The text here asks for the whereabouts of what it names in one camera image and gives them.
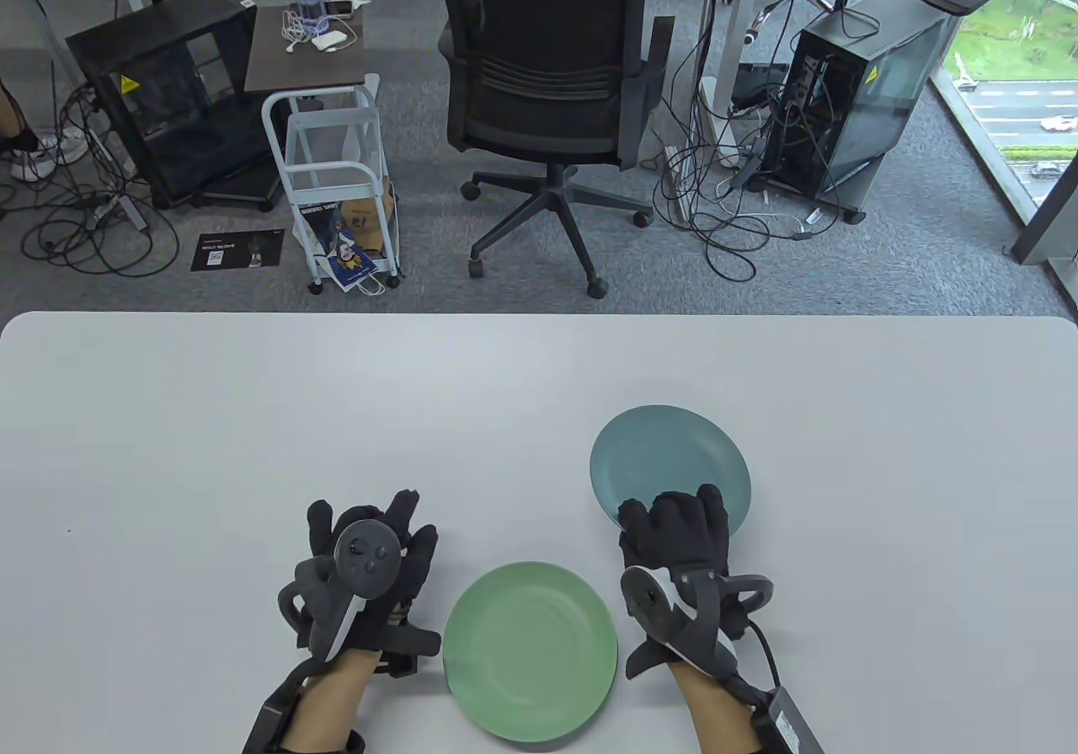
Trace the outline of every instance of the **chair base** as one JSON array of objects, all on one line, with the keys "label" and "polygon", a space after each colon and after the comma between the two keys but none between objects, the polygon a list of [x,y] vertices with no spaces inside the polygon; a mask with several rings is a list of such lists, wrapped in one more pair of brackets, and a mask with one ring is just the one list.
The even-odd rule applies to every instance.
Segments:
[{"label": "chair base", "polygon": [[602,299],[607,293],[607,284],[595,273],[595,265],[588,253],[584,239],[580,236],[580,229],[572,217],[573,203],[589,204],[591,206],[609,206],[612,209],[622,209],[633,213],[635,225],[645,228],[651,225],[654,211],[651,204],[636,198],[627,198],[624,195],[616,195],[612,192],[597,191],[592,187],[584,187],[579,183],[570,183],[571,178],[577,173],[576,165],[572,164],[548,164],[547,177],[537,178],[535,176],[516,176],[505,173],[473,173],[471,181],[466,182],[460,188],[460,193],[469,201],[479,197],[479,184],[488,183],[492,187],[501,187],[508,191],[523,192],[528,198],[513,209],[501,221],[480,237],[471,247],[468,258],[468,273],[472,277],[483,275],[483,264],[480,253],[485,252],[490,246],[505,237],[511,231],[530,220],[540,211],[550,210],[557,215],[562,221],[562,228],[569,236],[573,252],[588,275],[588,294],[593,299]]}]

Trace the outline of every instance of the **window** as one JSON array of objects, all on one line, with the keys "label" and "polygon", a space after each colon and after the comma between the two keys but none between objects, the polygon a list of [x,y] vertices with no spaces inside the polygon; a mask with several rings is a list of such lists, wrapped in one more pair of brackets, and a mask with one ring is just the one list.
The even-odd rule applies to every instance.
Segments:
[{"label": "window", "polygon": [[1078,0],[992,0],[959,23],[937,85],[1028,220],[1078,151]]}]

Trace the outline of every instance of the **sneaker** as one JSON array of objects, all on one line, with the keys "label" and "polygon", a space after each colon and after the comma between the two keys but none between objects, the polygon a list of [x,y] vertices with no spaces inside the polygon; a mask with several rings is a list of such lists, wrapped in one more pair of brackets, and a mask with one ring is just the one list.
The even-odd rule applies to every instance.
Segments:
[{"label": "sneaker", "polygon": [[43,180],[56,172],[58,164],[72,164],[89,150],[86,135],[78,127],[66,127],[58,146],[56,134],[42,134],[38,142],[38,150],[14,151],[12,178],[26,182]]}]

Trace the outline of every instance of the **black glove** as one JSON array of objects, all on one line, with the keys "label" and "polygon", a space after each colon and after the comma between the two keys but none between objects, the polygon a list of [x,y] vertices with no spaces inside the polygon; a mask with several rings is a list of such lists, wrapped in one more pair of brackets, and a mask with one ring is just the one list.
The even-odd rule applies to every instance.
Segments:
[{"label": "black glove", "polygon": [[[668,568],[675,578],[681,573],[711,570],[720,576],[730,574],[730,518],[722,505],[722,494],[714,484],[703,484],[696,495],[662,493],[651,510],[631,498],[618,508],[622,526],[618,545],[625,567]],[[728,594],[720,603],[720,630],[730,639],[741,639],[748,627],[748,613],[737,594]],[[625,661],[625,676],[636,675],[663,663],[680,661],[676,653],[648,639]]]},{"label": "black glove", "polygon": [[[441,647],[438,633],[419,630],[407,621],[409,608],[427,581],[438,544],[438,530],[432,524],[420,527],[414,535],[409,534],[409,523],[418,502],[419,494],[414,490],[402,490],[393,496],[385,512],[373,506],[351,507],[340,516],[335,525],[333,508],[324,501],[319,499],[307,508],[310,551],[319,575],[324,573],[327,579],[334,568],[333,550],[337,538],[356,521],[382,521],[397,534],[401,549],[405,550],[393,585],[388,592],[367,603],[356,616],[343,645],[361,650],[383,650],[382,666],[377,671],[388,672],[393,677],[412,674],[416,671],[417,656],[434,656]],[[300,612],[298,647],[308,646],[312,623],[312,616],[304,605]],[[399,649],[416,653],[395,652]]]}]

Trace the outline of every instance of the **pc case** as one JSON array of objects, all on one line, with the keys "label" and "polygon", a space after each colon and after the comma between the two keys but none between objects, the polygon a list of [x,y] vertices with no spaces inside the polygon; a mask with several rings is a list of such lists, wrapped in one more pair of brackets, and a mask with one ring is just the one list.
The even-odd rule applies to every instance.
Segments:
[{"label": "pc case", "polygon": [[833,203],[833,188],[897,145],[949,18],[921,0],[857,0],[802,30],[761,175]]},{"label": "pc case", "polygon": [[265,95],[244,91],[254,15],[248,0],[165,0],[68,38],[158,207],[279,196]]}]

